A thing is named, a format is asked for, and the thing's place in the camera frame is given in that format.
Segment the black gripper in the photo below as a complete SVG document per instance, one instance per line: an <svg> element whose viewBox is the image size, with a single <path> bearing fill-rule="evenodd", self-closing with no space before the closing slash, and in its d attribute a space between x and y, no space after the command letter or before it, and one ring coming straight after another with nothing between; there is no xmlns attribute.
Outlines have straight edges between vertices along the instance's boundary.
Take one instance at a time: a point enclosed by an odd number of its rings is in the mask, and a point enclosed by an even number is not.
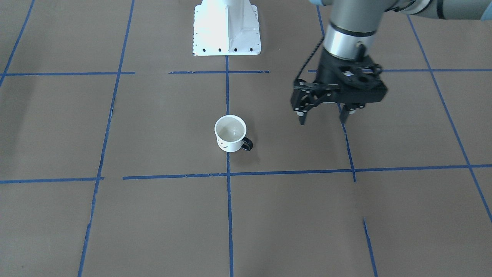
<svg viewBox="0 0 492 277"><path fill-rule="evenodd" d="M344 60L323 50L314 80L315 90L306 104L298 107L298 120L305 125L309 109L321 103L339 103L339 120L346 124L350 112L365 108L368 103L381 102L388 88L380 78L382 68L369 55L358 60Z"/></svg>

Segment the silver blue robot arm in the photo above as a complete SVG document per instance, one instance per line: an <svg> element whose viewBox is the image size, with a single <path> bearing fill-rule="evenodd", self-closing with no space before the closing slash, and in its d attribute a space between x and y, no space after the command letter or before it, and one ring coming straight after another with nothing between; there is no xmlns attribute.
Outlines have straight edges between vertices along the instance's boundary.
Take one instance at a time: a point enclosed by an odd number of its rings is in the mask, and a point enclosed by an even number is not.
<svg viewBox="0 0 492 277"><path fill-rule="evenodd" d="M339 120L368 103L381 102L388 88L380 78L381 65L369 56L383 14L389 11L440 20L490 20L490 0L315 0L332 6L317 74L307 82L293 81L292 110L304 125L312 109L323 103L342 105Z"/></svg>

